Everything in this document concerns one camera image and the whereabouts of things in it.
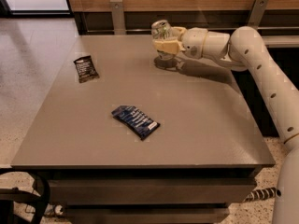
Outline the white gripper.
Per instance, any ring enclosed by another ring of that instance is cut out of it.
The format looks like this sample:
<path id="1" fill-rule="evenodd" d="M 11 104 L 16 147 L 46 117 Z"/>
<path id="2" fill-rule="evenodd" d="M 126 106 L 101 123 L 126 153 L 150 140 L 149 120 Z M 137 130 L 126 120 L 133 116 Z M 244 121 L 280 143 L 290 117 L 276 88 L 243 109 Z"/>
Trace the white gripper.
<path id="1" fill-rule="evenodd" d="M 176 55 L 183 51 L 189 58 L 201 59 L 203 57 L 207 29 L 192 28 L 187 30 L 185 27 L 174 26 L 171 28 L 171 34 L 177 39 L 154 39 L 153 46 L 158 51 L 169 54 Z"/>

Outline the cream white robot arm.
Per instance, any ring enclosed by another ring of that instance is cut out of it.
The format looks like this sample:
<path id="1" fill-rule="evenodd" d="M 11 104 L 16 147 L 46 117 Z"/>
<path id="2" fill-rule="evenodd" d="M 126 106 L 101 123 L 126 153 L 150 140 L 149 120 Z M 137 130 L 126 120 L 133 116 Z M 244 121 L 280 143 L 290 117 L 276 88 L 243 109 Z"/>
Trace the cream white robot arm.
<path id="1" fill-rule="evenodd" d="M 151 34 L 153 46 L 164 60 L 183 53 L 232 70 L 249 70 L 289 150 L 278 177 L 272 224 L 299 224 L 299 90 L 273 60 L 259 33 L 248 26 L 228 35 L 163 23 L 153 25 Z"/>

